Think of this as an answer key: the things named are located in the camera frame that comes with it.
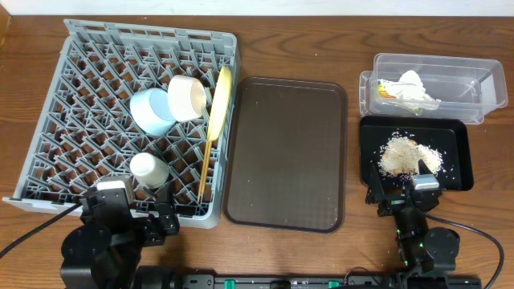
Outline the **white cup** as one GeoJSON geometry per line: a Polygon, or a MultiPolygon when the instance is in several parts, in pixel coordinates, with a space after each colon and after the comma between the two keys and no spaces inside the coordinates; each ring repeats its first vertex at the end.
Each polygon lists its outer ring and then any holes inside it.
{"type": "Polygon", "coordinates": [[[158,189],[169,176],[168,165],[150,153],[138,153],[129,164],[136,180],[146,188],[158,189]]]}

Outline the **white paper waste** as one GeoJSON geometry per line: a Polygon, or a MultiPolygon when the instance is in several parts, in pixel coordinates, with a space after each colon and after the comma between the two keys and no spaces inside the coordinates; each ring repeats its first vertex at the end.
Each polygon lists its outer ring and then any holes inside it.
{"type": "Polygon", "coordinates": [[[409,70],[398,81],[377,80],[378,95],[388,104],[403,108],[420,115],[423,111],[436,110],[441,100],[431,97],[424,88],[417,72],[409,70]]]}

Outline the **light blue bowl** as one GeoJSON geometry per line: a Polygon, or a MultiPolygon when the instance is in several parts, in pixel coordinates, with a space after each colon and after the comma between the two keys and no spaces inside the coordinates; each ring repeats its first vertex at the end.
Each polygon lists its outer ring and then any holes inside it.
{"type": "Polygon", "coordinates": [[[129,99],[129,109],[136,125],[153,136],[164,136],[175,124],[167,91],[150,88],[136,92],[129,99]]]}

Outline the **yellow round plate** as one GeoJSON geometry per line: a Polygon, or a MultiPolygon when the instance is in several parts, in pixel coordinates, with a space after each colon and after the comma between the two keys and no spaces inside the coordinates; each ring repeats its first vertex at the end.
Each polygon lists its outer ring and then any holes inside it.
{"type": "Polygon", "coordinates": [[[226,112],[230,103],[232,89],[232,72],[228,67],[222,67],[214,91],[214,98],[210,110],[207,140],[215,141],[219,138],[226,112]]]}

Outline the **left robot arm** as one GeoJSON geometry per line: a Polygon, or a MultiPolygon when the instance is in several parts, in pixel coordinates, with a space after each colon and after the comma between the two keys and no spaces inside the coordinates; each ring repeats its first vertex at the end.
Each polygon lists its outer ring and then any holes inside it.
{"type": "Polygon", "coordinates": [[[170,267],[141,266],[142,249],[178,234],[173,188],[157,190],[157,214],[135,218],[133,188],[124,180],[102,181],[80,200],[83,225],[63,241],[60,276],[67,288],[181,288],[170,267]]]}

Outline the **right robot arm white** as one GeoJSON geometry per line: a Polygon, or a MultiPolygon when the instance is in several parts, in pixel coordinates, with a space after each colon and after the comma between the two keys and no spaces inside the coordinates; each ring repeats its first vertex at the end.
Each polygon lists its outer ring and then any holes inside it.
{"type": "Polygon", "coordinates": [[[428,226],[427,212],[439,205],[443,190],[422,160],[418,169],[401,193],[386,193],[372,165],[365,203],[376,205],[378,216],[394,218],[398,251],[407,267],[397,274],[396,287],[448,288],[446,273],[456,268],[460,237],[454,230],[428,226]]]}

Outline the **clear plastic waste bin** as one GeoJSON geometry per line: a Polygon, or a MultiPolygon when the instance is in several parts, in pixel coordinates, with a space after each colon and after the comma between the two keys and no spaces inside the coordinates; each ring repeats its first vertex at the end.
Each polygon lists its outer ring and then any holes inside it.
{"type": "Polygon", "coordinates": [[[359,110],[362,116],[455,119],[465,124],[482,124],[489,112],[507,105],[504,69],[494,59],[381,53],[375,56],[373,69],[360,75],[359,110]],[[418,73],[431,97],[441,100],[436,110],[415,115],[388,104],[378,95],[378,79],[398,81],[409,70],[418,73]]]}

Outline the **pile of rice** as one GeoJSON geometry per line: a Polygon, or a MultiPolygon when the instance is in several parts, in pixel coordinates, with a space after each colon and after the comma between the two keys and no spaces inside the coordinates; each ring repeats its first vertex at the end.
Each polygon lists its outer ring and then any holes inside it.
{"type": "Polygon", "coordinates": [[[443,156],[437,149],[418,143],[414,134],[393,132],[387,142],[379,148],[378,172],[383,177],[399,177],[407,181],[420,174],[418,162],[423,161],[435,175],[445,173],[443,156]]]}

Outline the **black rectangular tray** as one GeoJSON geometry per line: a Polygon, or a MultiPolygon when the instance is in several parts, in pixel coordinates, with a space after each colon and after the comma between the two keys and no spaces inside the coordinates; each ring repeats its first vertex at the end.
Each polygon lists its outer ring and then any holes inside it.
{"type": "Polygon", "coordinates": [[[468,191],[474,185],[466,125],[459,120],[365,116],[359,124],[360,177],[368,184],[370,169],[378,165],[386,144],[405,136],[419,145],[441,153],[442,168],[437,180],[444,189],[468,191]]]}

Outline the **dark brown serving tray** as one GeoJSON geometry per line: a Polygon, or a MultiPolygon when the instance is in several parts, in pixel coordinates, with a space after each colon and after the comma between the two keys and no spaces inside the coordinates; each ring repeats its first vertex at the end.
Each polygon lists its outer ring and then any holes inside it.
{"type": "Polygon", "coordinates": [[[237,89],[222,211],[241,226],[331,234],[345,220],[348,97],[336,83],[237,89]]]}

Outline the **grey plastic dish rack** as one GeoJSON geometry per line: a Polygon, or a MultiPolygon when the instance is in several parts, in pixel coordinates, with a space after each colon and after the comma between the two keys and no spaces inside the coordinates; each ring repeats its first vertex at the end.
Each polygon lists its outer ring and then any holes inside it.
{"type": "Polygon", "coordinates": [[[185,227],[218,225],[230,124],[213,144],[206,191],[198,193],[207,114],[151,136],[134,122],[129,99],[166,89],[176,75],[194,77],[214,92],[223,67],[239,77],[238,41],[228,32],[68,19],[47,98],[14,194],[6,202],[25,211],[59,214],[101,178],[129,175],[138,153],[169,165],[175,206],[185,227]]]}

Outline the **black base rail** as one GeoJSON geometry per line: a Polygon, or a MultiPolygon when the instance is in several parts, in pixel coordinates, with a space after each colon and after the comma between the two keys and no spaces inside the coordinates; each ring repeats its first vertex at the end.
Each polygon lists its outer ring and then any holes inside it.
{"type": "Polygon", "coordinates": [[[476,289],[482,283],[473,277],[379,275],[359,267],[343,276],[255,276],[255,275],[180,275],[171,267],[144,266],[137,269],[132,289],[333,289],[333,288],[446,288],[476,289]]]}

